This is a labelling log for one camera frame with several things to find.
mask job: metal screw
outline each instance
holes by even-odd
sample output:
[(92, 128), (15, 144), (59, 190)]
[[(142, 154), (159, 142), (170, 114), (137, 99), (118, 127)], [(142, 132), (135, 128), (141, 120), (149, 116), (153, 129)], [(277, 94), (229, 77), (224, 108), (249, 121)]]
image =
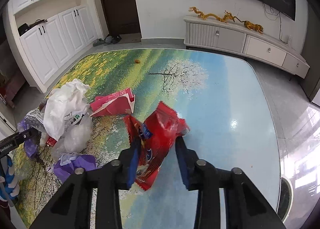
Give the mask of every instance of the metal screw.
[(80, 175), (80, 174), (84, 173), (84, 168), (76, 168), (75, 173), (77, 175)]
[(111, 165), (114, 166), (114, 167), (119, 166), (120, 164), (121, 164), (121, 161), (119, 161), (119, 160), (113, 160), (111, 162)]
[(237, 174), (237, 175), (242, 174), (242, 169), (240, 169), (240, 168), (233, 168), (231, 171), (232, 171), (234, 174)]
[(205, 166), (206, 164), (207, 164), (207, 162), (205, 161), (205, 160), (201, 160), (201, 159), (199, 159), (199, 160), (197, 160), (197, 165), (199, 165), (199, 166)]

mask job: torn pink carton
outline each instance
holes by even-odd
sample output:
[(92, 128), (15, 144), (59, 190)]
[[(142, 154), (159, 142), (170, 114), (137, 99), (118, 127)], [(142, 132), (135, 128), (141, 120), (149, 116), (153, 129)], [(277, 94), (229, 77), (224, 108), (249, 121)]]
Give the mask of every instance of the torn pink carton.
[(132, 114), (134, 102), (135, 95), (132, 94), (130, 87), (107, 96), (98, 96), (90, 104), (93, 111), (90, 116)]

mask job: painted tabletop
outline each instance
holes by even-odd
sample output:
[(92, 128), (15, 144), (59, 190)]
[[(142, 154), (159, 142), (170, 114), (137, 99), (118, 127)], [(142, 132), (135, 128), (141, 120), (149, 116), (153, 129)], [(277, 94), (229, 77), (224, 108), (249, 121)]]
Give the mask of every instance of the painted tabletop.
[[(55, 88), (74, 78), (90, 85), (88, 102), (97, 95), (131, 87), (136, 95), (133, 115), (140, 121), (164, 101), (186, 119), (191, 129), (184, 137), (188, 148), (217, 168), (243, 169), (276, 209), (280, 187), (276, 133), (259, 81), (247, 62), (187, 50), (109, 51), (81, 59)], [(122, 119), (94, 118), (91, 139), (82, 153), (94, 155), (99, 166), (117, 158), (129, 146)], [(49, 147), (39, 152), (44, 165), (28, 160), (22, 147), (14, 157), (16, 173), (22, 179), (17, 209), (27, 226), (61, 185), (54, 174), (45, 171), (53, 163)], [(134, 184), (130, 191), (120, 191), (119, 198), (126, 229), (193, 228), (197, 192), (185, 189), (174, 147), (151, 189), (145, 192)]]

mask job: black shoe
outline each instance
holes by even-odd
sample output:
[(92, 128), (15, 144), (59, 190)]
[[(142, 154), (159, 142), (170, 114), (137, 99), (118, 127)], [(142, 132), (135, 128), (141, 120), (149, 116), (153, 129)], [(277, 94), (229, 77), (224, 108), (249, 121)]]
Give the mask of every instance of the black shoe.
[(119, 41), (121, 41), (121, 37), (120, 37), (120, 35), (116, 35), (116, 36), (113, 36), (112, 37), (112, 44), (116, 44), (116, 43), (118, 43)]

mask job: dark brown door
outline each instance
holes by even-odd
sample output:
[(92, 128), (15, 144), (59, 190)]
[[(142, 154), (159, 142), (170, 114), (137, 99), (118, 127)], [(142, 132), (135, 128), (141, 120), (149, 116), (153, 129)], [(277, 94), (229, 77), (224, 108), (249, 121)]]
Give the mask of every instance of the dark brown door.
[(101, 0), (111, 35), (139, 33), (136, 0)]

